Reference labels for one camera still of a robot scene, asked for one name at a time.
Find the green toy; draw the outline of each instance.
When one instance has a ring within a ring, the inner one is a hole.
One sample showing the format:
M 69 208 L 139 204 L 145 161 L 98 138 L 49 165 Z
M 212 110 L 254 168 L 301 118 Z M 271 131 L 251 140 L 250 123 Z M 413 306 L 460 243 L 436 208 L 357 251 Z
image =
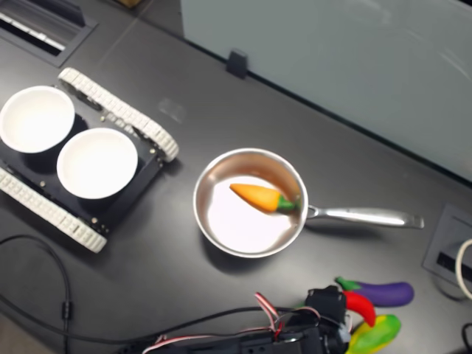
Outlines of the green toy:
M 401 322 L 395 315 L 380 315 L 374 327 L 367 323 L 354 332 L 347 354 L 370 354 L 385 348 L 400 332 Z

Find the toy carrot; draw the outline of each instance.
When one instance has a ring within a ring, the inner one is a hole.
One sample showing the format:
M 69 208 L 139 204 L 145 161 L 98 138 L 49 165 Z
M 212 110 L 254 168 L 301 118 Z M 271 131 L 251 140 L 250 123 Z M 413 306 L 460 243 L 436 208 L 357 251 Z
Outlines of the toy carrot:
M 264 212 L 288 212 L 295 208 L 295 204 L 285 199 L 278 190 L 253 184 L 231 184 L 229 188 L 253 207 Z

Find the red pepper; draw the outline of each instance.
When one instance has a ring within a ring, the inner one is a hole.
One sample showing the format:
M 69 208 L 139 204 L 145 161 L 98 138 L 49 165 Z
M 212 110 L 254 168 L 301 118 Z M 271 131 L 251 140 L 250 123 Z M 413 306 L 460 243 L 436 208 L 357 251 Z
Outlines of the red pepper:
M 374 305 L 366 298 L 352 291 L 343 291 L 346 296 L 346 308 L 357 312 L 359 315 L 364 317 L 364 321 L 370 326 L 375 325 L 375 309 Z

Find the plastic vegetable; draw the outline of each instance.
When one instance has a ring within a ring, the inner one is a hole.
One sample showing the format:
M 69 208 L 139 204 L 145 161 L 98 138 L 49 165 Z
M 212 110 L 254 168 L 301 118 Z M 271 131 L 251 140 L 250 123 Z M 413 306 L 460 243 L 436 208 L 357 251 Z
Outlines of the plastic vegetable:
M 404 306 L 413 301 L 414 289 L 407 282 L 367 284 L 337 277 L 335 281 L 344 289 L 368 298 L 374 306 Z
M 373 327 L 375 324 L 375 309 L 374 305 L 368 300 L 368 298 L 353 293 L 351 291 L 343 291 L 346 296 L 346 308 L 357 312 L 359 315 L 364 317 L 364 321 Z
M 363 323 L 354 332 L 347 354 L 370 354 L 385 348 L 396 337 L 401 322 L 395 315 L 380 315 L 375 319 L 375 326 Z
M 264 212 L 287 212 L 295 208 L 295 204 L 283 198 L 278 190 L 253 184 L 231 184 L 229 188 L 253 207 Z

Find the black cable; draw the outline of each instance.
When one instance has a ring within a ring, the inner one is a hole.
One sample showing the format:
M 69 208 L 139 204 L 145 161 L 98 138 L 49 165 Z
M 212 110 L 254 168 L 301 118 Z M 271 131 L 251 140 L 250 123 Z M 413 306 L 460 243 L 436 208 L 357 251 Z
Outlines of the black cable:
M 7 299 L 5 296 L 0 294 L 0 302 L 3 302 L 7 307 L 9 307 L 11 310 L 14 310 L 16 313 L 19 315 L 23 316 L 25 319 L 30 320 L 31 322 L 37 324 L 38 326 L 50 330 L 51 332 L 60 334 L 64 336 L 65 339 L 77 339 L 79 341 L 88 341 L 91 343 L 98 343 L 98 344 L 110 344 L 110 345 L 123 345 L 123 344 L 130 344 L 130 343 L 135 343 L 139 341 L 148 341 L 150 339 L 154 339 L 157 336 L 160 336 L 162 334 L 168 334 L 175 332 L 177 330 L 181 330 L 186 327 L 190 327 L 193 325 L 197 325 L 202 322 L 207 322 L 211 321 L 213 319 L 217 319 L 219 317 L 223 316 L 228 316 L 232 315 L 234 313 L 243 313 L 243 312 L 252 312 L 252 311 L 261 311 L 261 307 L 247 307 L 247 308 L 234 308 L 231 310 L 226 310 L 226 311 L 221 311 L 218 313 L 214 313 L 212 315 L 208 315 L 205 317 L 201 317 L 200 319 L 194 319 L 192 321 L 188 321 L 182 324 L 177 324 L 176 326 L 167 328 L 165 330 L 160 330 L 159 332 L 156 333 L 151 333 L 146 336 L 140 336 L 137 338 L 132 338 L 132 339 L 102 339 L 102 338 L 97 338 L 97 337 L 90 337 L 90 336 L 83 336 L 80 334 L 75 334 L 75 333 L 70 333 L 69 332 L 69 318 L 70 318 L 70 310 L 72 303 L 70 301 L 71 299 L 71 289 L 70 289 L 70 281 L 69 277 L 67 276 L 66 268 L 64 267 L 64 264 L 60 260 L 59 256 L 55 253 L 55 251 L 49 246 L 46 242 L 42 241 L 41 239 L 30 236 L 30 235 L 15 235 L 11 237 L 7 237 L 6 239 L 0 241 L 0 246 L 2 244 L 5 244 L 7 242 L 10 242 L 12 240 L 17 240 L 17 239 L 28 239 L 28 240 L 34 240 L 37 243 L 40 243 L 42 246 L 46 248 L 47 253 L 53 258 L 53 260 L 56 262 L 58 265 L 58 268 L 60 269 L 61 274 L 63 275 L 64 279 L 64 285 L 66 288 L 66 301 L 63 304 L 63 318 L 64 318 L 64 330 L 61 330 L 60 328 L 54 327 L 44 321 L 41 321 L 37 317 L 34 317 L 30 313 L 26 312 L 25 310 L 22 310 L 19 308 L 17 305 L 13 304 L 9 299 Z M 291 312 L 293 311 L 293 308 L 276 308 L 280 312 Z
M 63 278 L 64 289 L 65 289 L 65 299 L 62 305 L 62 319 L 63 319 L 63 331 L 64 331 L 64 339 L 63 339 L 63 347 L 64 347 L 64 354 L 69 354 L 69 336 L 67 333 L 69 332 L 69 321 L 71 318 L 71 309 L 72 309 L 72 301 L 71 301 L 71 285 L 69 281 L 69 276 L 67 275 L 67 270 L 62 261 L 60 260 L 58 254 L 52 249 L 50 245 L 46 242 L 42 241 L 40 238 L 30 236 L 30 235 L 15 235 L 11 237 L 7 237 L 4 240 L 0 241 L 0 246 L 4 245 L 5 243 L 14 241 L 14 240 L 32 240 L 36 243 L 41 244 L 45 249 L 44 251 L 54 260 L 56 265 L 58 266 L 60 273 Z
M 41 321 L 40 319 L 30 315 L 28 312 L 20 309 L 18 306 L 13 304 L 10 300 L 5 298 L 3 295 L 0 294 L 0 302 L 3 302 L 6 306 L 14 310 L 16 313 L 19 315 L 23 316 L 25 319 L 29 319 L 31 322 L 36 323 L 37 325 L 41 326 L 42 328 L 46 330 L 50 330 L 51 332 L 61 334 L 62 336 L 68 336 L 69 338 L 72 339 L 77 339 L 78 341 L 88 341 L 91 343 L 98 343 L 98 344 L 110 344 L 110 345 L 123 345 L 123 344 L 130 344 L 134 343 L 137 341 L 147 341 L 150 339 L 153 339 L 157 336 L 160 336 L 161 334 L 168 334 L 171 332 L 175 332 L 177 330 L 181 330 L 182 328 L 190 327 L 193 325 L 197 325 L 202 322 L 210 321 L 212 319 L 217 319 L 219 317 L 223 316 L 228 316 L 232 315 L 233 313 L 242 313 L 242 312 L 252 312 L 252 311 L 261 311 L 262 309 L 259 307 L 250 307 L 250 308 L 233 308 L 232 310 L 226 310 L 218 313 L 214 313 L 209 316 L 201 317 L 200 319 L 194 319 L 192 321 L 188 321 L 182 324 L 178 324 L 174 327 L 167 328 L 166 330 L 160 330 L 159 332 L 156 333 L 151 333 L 146 336 L 140 336 L 137 338 L 132 338 L 132 339 L 102 339 L 102 338 L 97 338 L 97 337 L 90 337 L 90 336 L 83 336 L 80 334 L 75 334 L 75 333 L 68 333 L 60 328 L 51 326 L 50 324 Z M 280 312 L 288 312 L 292 311 L 292 308 L 276 308 Z
M 469 340 L 467 339 L 467 329 L 469 327 L 472 327 L 472 322 L 471 323 L 466 323 L 462 326 L 461 334 L 462 334 L 462 340 L 464 341 L 465 348 L 467 349 L 469 354 L 472 354 L 472 345 L 469 342 Z

